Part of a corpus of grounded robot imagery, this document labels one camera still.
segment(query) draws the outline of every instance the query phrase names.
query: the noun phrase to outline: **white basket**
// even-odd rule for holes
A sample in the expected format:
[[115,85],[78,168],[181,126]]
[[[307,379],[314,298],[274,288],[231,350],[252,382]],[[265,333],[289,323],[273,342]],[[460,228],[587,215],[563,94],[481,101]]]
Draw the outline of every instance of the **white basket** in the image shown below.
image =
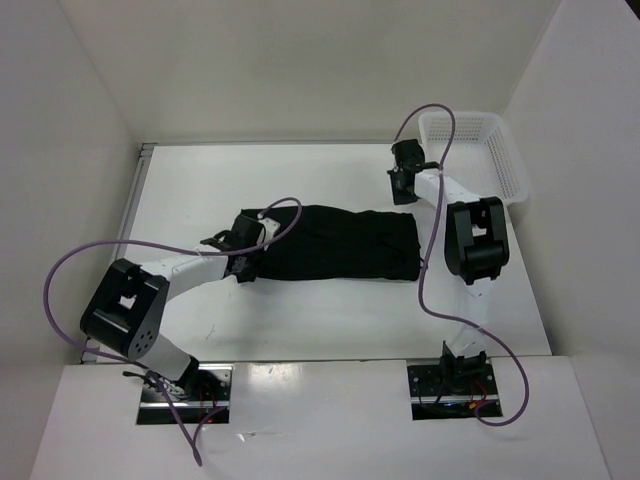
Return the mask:
[[[473,193],[497,196],[505,205],[529,196],[524,165],[507,124],[500,115],[454,112],[456,134],[445,162],[447,175]],[[445,112],[427,112],[418,120],[428,162],[440,162],[451,133]]]

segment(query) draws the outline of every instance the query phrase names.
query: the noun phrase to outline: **black fabric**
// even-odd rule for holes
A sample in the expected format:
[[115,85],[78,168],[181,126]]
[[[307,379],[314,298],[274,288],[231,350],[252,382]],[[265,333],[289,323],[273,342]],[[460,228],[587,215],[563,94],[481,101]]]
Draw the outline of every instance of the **black fabric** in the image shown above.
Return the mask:
[[[293,221],[297,208],[282,207],[267,216],[281,225]],[[243,210],[256,218],[260,210]],[[352,213],[338,208],[303,207],[295,228],[272,244],[258,276],[274,280],[327,278],[418,279],[420,243],[409,213]]]

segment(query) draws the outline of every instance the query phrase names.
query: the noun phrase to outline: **red wire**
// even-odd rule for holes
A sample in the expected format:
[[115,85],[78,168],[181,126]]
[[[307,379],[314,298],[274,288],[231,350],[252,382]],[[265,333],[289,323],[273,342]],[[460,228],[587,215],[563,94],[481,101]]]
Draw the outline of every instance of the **red wire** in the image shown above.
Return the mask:
[[[205,383],[204,386],[207,387],[209,390],[211,390],[211,409],[213,410],[214,408],[216,408],[216,397],[213,394],[213,388],[211,388],[211,386],[208,383]],[[207,423],[213,423],[213,416],[209,419]]]
[[202,420],[202,389],[199,388],[198,392],[200,392],[200,409],[198,410],[198,423]]
[[482,390],[482,402],[484,402],[487,399],[487,389],[484,388],[484,385],[482,384],[482,382],[480,380],[478,380],[476,378],[476,384],[480,387],[480,390]]

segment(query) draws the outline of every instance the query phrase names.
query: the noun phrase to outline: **white wall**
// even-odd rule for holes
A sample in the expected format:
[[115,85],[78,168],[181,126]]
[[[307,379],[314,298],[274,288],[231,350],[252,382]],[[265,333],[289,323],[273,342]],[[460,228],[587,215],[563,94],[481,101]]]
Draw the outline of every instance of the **white wall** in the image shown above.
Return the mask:
[[516,232],[615,480],[640,470],[640,22],[564,0],[506,111],[532,183]]
[[137,139],[389,139],[502,111],[557,0],[60,0]]
[[[27,478],[62,365],[77,359],[46,323],[51,264],[117,233],[136,147],[65,15],[50,0],[0,2],[0,477]],[[78,313],[110,252],[55,286],[60,323]]]

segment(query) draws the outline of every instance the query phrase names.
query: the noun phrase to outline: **black cloth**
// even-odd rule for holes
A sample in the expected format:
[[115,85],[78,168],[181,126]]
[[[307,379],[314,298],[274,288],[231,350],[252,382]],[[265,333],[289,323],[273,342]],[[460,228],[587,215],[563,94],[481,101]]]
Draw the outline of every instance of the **black cloth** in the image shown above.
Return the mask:
[[[297,207],[274,208],[267,217],[282,231]],[[260,210],[243,210],[256,218]],[[409,213],[348,212],[338,208],[303,207],[298,224],[266,251],[258,276],[274,280],[327,278],[418,279],[420,243]]]

